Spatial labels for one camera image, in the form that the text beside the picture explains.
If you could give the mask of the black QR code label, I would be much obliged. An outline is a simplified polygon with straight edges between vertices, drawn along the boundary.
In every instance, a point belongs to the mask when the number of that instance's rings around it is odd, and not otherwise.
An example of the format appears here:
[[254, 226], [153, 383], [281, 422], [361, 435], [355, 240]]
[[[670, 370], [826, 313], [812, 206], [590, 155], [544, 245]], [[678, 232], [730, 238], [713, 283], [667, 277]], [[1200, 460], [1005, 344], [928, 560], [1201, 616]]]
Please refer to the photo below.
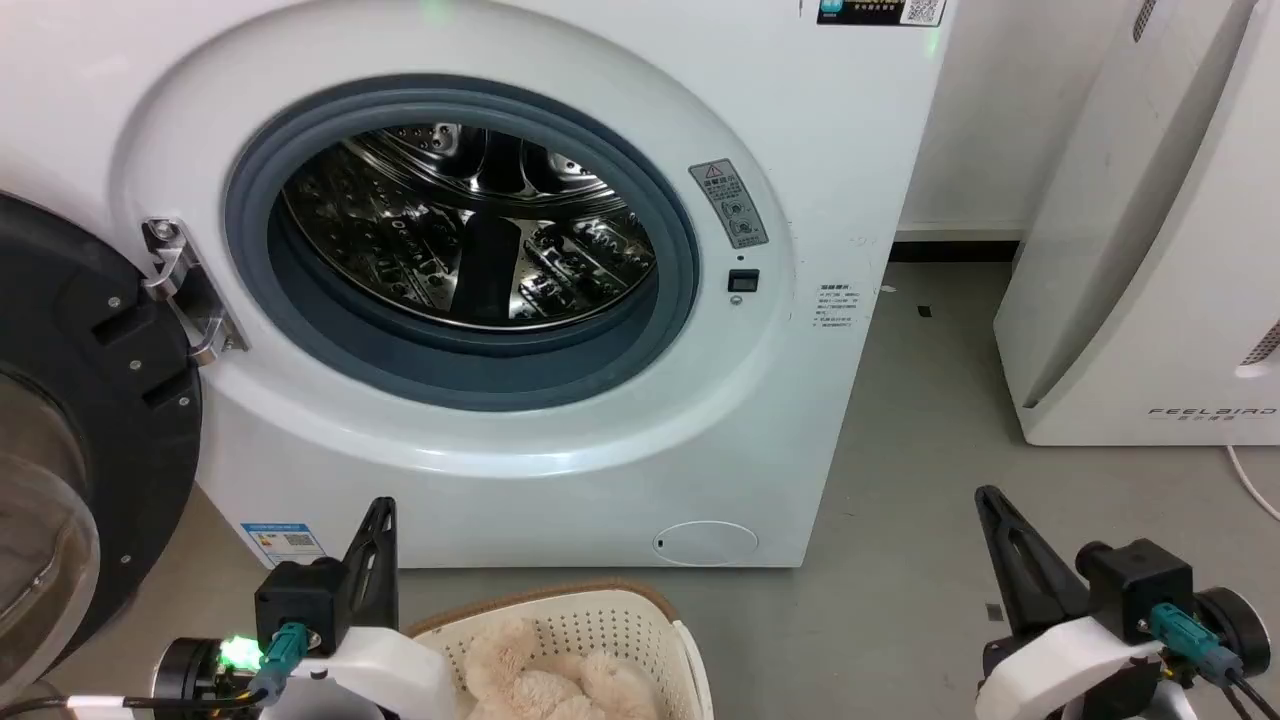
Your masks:
[[947, 0], [819, 0], [819, 26], [934, 28]]

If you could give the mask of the black wall baseboard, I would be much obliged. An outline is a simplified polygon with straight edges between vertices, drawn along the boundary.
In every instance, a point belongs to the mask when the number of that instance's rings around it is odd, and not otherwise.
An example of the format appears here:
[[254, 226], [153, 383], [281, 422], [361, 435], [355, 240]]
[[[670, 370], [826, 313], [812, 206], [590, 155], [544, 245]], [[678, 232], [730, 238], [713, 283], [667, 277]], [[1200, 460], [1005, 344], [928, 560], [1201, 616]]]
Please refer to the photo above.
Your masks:
[[1011, 263], [1016, 240], [895, 241], [890, 263]]

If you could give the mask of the grey warning sticker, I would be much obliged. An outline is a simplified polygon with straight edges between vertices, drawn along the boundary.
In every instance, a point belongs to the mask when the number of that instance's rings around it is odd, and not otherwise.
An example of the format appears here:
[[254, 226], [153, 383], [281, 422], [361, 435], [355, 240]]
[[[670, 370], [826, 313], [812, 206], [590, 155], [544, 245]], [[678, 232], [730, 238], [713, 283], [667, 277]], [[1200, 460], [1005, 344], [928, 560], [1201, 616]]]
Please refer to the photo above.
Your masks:
[[735, 250], [769, 243], [756, 205], [730, 159], [694, 164], [687, 173], [699, 184]]

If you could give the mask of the blue energy label sticker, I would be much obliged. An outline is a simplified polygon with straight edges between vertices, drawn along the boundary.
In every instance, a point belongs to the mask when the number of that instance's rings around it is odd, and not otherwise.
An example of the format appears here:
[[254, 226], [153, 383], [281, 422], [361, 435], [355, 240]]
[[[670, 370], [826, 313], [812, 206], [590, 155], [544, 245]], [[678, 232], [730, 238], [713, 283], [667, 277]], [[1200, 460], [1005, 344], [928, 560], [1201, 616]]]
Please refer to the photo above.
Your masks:
[[326, 555], [303, 523], [241, 523], [239, 528], [269, 568], [282, 562], [306, 565]]

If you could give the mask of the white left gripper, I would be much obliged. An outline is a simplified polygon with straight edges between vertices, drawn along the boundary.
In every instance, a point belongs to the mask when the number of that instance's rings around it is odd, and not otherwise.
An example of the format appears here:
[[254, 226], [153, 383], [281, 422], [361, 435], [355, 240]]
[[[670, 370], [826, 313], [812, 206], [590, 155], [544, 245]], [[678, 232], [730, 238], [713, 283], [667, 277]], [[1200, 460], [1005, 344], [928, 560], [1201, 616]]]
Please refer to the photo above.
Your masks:
[[352, 628], [326, 659], [305, 659], [260, 720], [457, 720], [451, 661], [399, 629], [397, 511], [378, 497], [346, 552]]

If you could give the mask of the small printed text sticker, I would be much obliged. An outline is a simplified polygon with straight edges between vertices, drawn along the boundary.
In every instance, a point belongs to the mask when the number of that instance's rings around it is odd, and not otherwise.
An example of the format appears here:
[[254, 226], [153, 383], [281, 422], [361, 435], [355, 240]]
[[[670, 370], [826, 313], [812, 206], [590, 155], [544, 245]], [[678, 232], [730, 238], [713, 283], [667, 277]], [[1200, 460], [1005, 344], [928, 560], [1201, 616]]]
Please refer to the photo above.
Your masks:
[[815, 288], [812, 327], [824, 331], [850, 329], [867, 319], [863, 287], [856, 282], [826, 282]]

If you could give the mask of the stainless steel washing machine drum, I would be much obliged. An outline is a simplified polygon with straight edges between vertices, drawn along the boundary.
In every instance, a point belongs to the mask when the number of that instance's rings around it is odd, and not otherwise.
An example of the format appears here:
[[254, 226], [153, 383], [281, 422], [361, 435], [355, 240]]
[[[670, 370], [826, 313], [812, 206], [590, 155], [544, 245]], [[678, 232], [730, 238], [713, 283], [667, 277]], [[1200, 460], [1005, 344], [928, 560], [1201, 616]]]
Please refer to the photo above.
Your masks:
[[626, 200], [573, 158], [458, 123], [339, 140], [278, 205], [333, 275], [425, 322], [553, 331], [648, 288], [657, 254]]

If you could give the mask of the black round washer door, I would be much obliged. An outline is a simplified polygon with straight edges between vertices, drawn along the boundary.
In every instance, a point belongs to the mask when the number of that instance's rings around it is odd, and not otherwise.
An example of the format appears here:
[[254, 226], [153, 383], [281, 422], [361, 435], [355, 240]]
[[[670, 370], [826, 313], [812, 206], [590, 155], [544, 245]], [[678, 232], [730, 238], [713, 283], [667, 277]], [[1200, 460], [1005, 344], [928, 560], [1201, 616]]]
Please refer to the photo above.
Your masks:
[[201, 380], [141, 281], [0, 193], [0, 706], [134, 598], [195, 484]]

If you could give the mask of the white perforated laundry basket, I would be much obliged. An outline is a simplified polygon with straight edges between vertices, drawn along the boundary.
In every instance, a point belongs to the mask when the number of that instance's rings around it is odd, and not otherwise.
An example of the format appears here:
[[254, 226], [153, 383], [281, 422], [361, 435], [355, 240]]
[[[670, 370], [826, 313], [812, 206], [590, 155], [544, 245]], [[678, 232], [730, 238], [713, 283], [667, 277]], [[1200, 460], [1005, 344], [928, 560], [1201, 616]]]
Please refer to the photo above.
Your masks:
[[535, 664], [604, 651], [644, 673], [655, 698], [657, 720], [716, 720], [705, 664], [675, 606], [648, 585], [617, 578], [465, 605], [406, 630], [415, 642], [445, 656], [458, 719], [476, 703], [465, 678], [472, 638], [508, 618], [531, 623]]

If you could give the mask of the oval filter cover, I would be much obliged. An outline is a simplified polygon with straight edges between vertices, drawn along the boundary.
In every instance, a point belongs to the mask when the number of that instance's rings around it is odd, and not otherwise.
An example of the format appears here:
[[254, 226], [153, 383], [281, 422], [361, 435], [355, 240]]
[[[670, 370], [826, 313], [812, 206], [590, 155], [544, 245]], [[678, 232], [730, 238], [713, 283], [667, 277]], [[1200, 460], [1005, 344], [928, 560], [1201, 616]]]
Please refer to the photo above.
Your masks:
[[731, 521], [685, 521], [659, 532], [655, 555], [681, 568], [723, 568], [750, 559], [759, 547], [756, 534]]

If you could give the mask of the white front-load washing machine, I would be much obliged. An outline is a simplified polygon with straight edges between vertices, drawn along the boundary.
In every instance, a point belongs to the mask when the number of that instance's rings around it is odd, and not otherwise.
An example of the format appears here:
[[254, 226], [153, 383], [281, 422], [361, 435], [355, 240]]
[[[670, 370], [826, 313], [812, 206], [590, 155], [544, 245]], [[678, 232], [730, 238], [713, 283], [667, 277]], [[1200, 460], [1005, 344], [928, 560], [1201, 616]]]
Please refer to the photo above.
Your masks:
[[[660, 566], [668, 527], [731, 521], [795, 568], [966, 0], [934, 28], [819, 26], [819, 0], [0, 0], [0, 193], [152, 272], [140, 224], [186, 224], [247, 352], [196, 366], [195, 486], [241, 523], [346, 546], [378, 496], [404, 568]], [[477, 413], [399, 398], [296, 347], [230, 259], [227, 186], [280, 110], [440, 74], [577, 108], [635, 145], [701, 251], [692, 315], [593, 398]], [[735, 250], [689, 167], [730, 159], [769, 243]], [[812, 327], [817, 286], [867, 319]]]

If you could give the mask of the white air purifier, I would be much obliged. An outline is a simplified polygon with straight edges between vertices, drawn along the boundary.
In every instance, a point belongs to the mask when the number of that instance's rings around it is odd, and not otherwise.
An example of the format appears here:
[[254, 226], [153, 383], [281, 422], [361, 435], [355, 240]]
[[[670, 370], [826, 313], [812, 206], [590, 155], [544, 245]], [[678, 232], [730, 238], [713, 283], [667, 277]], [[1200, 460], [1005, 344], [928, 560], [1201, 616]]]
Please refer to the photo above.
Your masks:
[[995, 318], [1036, 446], [1280, 446], [1280, 0], [1130, 0]]

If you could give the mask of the silver metal door hinge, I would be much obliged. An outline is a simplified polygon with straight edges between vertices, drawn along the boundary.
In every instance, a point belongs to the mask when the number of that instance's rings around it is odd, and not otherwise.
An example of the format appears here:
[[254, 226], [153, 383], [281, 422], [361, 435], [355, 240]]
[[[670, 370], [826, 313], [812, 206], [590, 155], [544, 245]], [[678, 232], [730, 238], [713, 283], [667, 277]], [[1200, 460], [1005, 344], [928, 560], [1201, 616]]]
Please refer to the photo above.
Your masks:
[[154, 272], [142, 281], [146, 293], [175, 314], [188, 343], [188, 357], [207, 366], [223, 354], [247, 352], [250, 343], [198, 255], [186, 224], [148, 217], [140, 224]]

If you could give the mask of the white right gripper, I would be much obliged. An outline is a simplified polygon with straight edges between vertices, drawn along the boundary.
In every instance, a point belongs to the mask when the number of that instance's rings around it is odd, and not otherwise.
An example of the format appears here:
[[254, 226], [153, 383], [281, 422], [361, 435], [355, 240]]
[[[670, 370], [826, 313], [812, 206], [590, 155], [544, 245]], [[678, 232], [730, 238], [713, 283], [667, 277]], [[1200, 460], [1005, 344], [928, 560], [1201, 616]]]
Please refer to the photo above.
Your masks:
[[1011, 635], [1044, 632], [989, 674], [975, 720], [1043, 720], [1132, 659], [1158, 655], [1161, 641], [1128, 644], [1084, 618], [1089, 591], [1000, 488], [982, 486], [974, 500]]

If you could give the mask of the beige fluffy plush item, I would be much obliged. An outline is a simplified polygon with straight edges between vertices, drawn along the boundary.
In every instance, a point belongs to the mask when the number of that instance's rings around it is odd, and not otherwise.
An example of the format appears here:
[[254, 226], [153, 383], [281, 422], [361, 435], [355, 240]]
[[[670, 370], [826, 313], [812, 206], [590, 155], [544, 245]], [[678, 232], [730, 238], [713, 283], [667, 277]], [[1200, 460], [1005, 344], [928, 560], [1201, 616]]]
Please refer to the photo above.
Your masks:
[[465, 720], [660, 720], [652, 679], [604, 650], [541, 656], [535, 623], [484, 626], [463, 657]]

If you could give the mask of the grey rubber door gasket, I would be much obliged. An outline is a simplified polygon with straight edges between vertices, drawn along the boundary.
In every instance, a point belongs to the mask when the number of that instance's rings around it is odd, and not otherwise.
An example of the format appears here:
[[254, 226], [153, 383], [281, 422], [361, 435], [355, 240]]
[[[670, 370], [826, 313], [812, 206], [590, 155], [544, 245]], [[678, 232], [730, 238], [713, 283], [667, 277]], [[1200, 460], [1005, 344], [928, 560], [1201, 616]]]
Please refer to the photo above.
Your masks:
[[[279, 208], [284, 183], [339, 140], [438, 122], [530, 138], [598, 174], [626, 200], [652, 241], [657, 268], [648, 288], [579, 324], [500, 333], [425, 322], [333, 275]], [[385, 76], [303, 97], [244, 146], [225, 199], [225, 237], [236, 270], [289, 342], [352, 380], [438, 407], [518, 413], [609, 392], [675, 343], [700, 284], [698, 233], [650, 159], [577, 108], [489, 79]]]

